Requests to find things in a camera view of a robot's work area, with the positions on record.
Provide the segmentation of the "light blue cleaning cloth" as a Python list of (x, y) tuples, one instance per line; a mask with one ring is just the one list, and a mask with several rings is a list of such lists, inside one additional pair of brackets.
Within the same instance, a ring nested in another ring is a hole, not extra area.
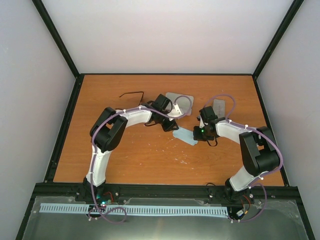
[(198, 143), (197, 140), (194, 140), (193, 132), (183, 127), (179, 127), (177, 130), (174, 130), (172, 134), (176, 139), (179, 139), (191, 146), (195, 146)]

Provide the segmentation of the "pink glasses case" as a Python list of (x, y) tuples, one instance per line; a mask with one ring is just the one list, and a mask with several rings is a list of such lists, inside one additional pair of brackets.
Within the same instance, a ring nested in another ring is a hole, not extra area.
[(194, 103), (194, 97), (192, 95), (186, 95), (190, 101), (186, 97), (180, 97), (184, 94), (180, 93), (173, 93), (173, 92), (167, 92), (165, 96), (170, 99), (173, 103), (176, 102), (179, 106), (179, 108), (186, 113), (190, 106), (193, 106)]

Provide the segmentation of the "grey green glasses case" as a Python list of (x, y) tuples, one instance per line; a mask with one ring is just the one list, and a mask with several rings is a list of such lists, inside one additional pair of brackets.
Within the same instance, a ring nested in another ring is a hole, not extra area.
[(214, 99), (212, 108), (218, 118), (225, 117), (226, 114), (226, 101), (222, 99)]

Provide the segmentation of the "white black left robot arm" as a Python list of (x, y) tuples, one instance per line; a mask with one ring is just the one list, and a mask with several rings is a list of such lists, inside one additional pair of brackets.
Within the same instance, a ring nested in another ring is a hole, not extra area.
[(83, 180), (86, 195), (95, 202), (103, 198), (104, 188), (101, 185), (106, 182), (108, 161), (112, 151), (120, 144), (126, 128), (138, 124), (150, 126), (153, 123), (161, 125), (164, 132), (170, 132), (179, 128), (176, 119), (183, 114), (178, 103), (162, 94), (156, 100), (134, 108), (105, 108), (89, 132), (92, 156)]

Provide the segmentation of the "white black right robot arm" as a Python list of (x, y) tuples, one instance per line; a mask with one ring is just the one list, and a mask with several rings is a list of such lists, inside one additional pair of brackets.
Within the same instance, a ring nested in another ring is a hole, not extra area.
[(226, 138), (240, 146), (242, 167), (225, 181), (223, 195), (228, 202), (238, 201), (258, 179), (263, 180), (264, 176), (282, 168), (283, 156), (268, 127), (254, 128), (219, 118), (210, 106), (202, 108), (197, 119), (199, 126), (193, 128), (195, 141), (216, 147), (218, 138)]

